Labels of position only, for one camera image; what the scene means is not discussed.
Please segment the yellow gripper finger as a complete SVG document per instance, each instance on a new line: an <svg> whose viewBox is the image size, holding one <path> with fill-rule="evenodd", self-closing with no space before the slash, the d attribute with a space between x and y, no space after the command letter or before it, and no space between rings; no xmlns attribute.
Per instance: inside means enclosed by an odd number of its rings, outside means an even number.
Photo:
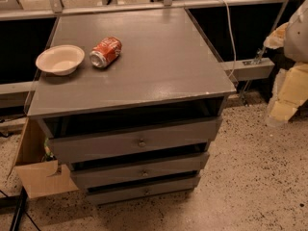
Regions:
<svg viewBox="0 0 308 231"><path fill-rule="evenodd" d="M284 46L285 32L289 23L286 22L277 27L264 41L264 46L269 49L277 49Z"/></svg>
<svg viewBox="0 0 308 231"><path fill-rule="evenodd" d="M278 127L287 123L307 100L308 64L295 63L289 70L280 69L267 107L266 124Z"/></svg>

